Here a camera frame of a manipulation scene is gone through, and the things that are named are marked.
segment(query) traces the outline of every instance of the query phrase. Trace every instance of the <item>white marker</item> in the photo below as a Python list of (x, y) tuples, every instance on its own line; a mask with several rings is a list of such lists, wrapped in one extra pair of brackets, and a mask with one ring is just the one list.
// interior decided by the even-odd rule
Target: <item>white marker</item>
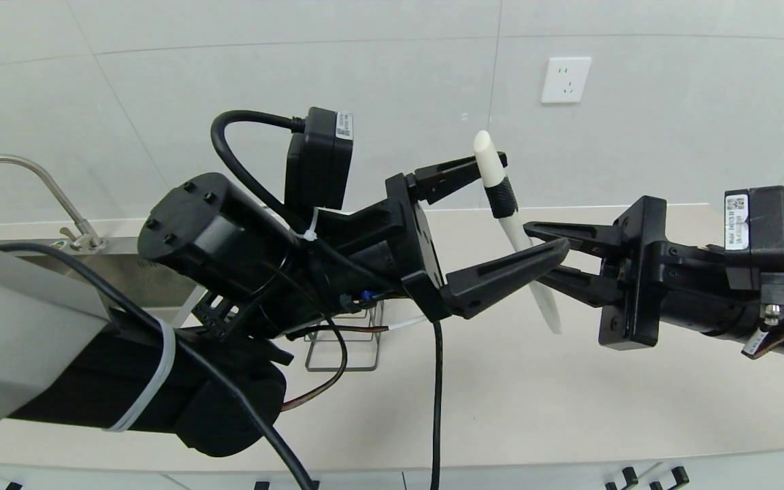
[[(489, 207), (492, 215), (501, 223), (504, 233), (510, 239), (510, 244), (517, 252), (531, 248), (532, 239), (525, 234), (522, 228), (522, 220), (519, 218), (519, 206), (516, 204), (516, 196), (513, 195), (513, 187), (501, 165), (501, 158), (495, 151), (491, 136), (486, 131), (479, 131), (474, 139), (474, 156), (476, 165), (479, 167), (480, 176), (483, 177), (483, 187), (486, 196), (489, 198)], [(539, 282), (529, 282), (529, 287), (534, 295), (534, 301), (538, 302), (540, 312), (544, 315), (546, 324), (554, 334), (561, 333), (561, 319), (558, 316), (558, 307), (553, 297), (553, 290)]]

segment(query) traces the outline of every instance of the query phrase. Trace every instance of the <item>stainless steel faucet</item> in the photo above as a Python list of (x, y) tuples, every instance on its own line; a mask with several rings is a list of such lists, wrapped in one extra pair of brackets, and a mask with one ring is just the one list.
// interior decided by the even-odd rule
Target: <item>stainless steel faucet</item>
[(38, 165), (30, 159), (6, 154), (0, 154), (0, 163), (9, 163), (17, 165), (18, 167), (30, 169), (39, 179), (41, 179), (41, 181), (43, 181), (44, 185), (47, 186), (47, 189), (50, 189), (53, 197), (55, 197), (56, 200), (59, 201), (59, 204), (65, 208), (66, 213), (68, 213), (71, 220), (74, 221), (74, 226), (77, 227), (78, 231), (81, 233), (80, 236), (75, 236), (67, 227), (62, 227), (62, 229), (59, 230), (60, 233), (69, 238), (69, 245), (72, 248), (75, 250), (89, 248), (91, 250), (105, 246), (106, 240), (96, 233), (96, 230), (90, 225), (90, 221), (84, 219), (78, 209), (74, 207), (74, 204), (71, 204), (69, 198), (65, 196), (65, 193), (60, 189), (59, 185), (56, 185), (56, 181), (53, 180), (53, 177), (50, 176), (41, 165)]

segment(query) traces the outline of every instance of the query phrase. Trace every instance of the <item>sticker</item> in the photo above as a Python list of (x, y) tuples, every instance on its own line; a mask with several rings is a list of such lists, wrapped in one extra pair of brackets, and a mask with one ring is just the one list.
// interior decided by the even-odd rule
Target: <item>sticker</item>
[(749, 248), (749, 195), (725, 196), (725, 250)]
[(743, 346), (743, 353), (753, 356), (758, 351), (758, 348), (764, 344), (764, 339), (766, 337), (768, 337), (768, 332), (757, 329), (757, 331), (752, 334), (752, 337), (749, 338), (749, 341), (746, 342), (746, 345)]
[(353, 115), (350, 112), (338, 112), (335, 136), (342, 140), (353, 140)]

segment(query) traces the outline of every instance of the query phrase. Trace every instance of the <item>bolt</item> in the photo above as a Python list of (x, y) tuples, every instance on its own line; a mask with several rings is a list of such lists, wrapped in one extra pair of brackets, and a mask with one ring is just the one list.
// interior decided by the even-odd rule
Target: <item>bolt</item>
[(764, 305), (764, 324), (774, 327), (779, 324), (779, 316), (782, 314), (782, 307), (778, 304)]

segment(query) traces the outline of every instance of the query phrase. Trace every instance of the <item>wire rack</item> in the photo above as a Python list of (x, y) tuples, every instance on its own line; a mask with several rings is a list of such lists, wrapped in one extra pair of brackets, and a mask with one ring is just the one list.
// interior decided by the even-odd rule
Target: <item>wire rack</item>
[[(342, 323), (347, 325), (357, 325), (360, 327), (375, 327), (383, 325), (383, 304), (385, 301), (380, 301), (373, 308), (364, 310), (356, 314), (340, 314), (335, 316), (335, 320), (343, 320)], [(325, 322), (317, 323), (317, 325), (324, 325)], [(351, 344), (368, 345), (373, 344), (374, 347), (374, 360), (369, 365), (351, 365), (346, 366), (346, 372), (372, 372), (377, 369), (380, 363), (380, 332), (340, 332), (343, 339), (349, 346)], [(314, 350), (318, 345), (326, 344), (326, 342), (335, 342), (337, 338), (335, 334), (330, 331), (320, 331), (309, 333), (304, 338), (305, 342), (310, 342), (308, 348), (308, 356), (304, 360), (304, 368), (308, 372), (336, 372), (338, 366), (324, 366), (314, 365)]]

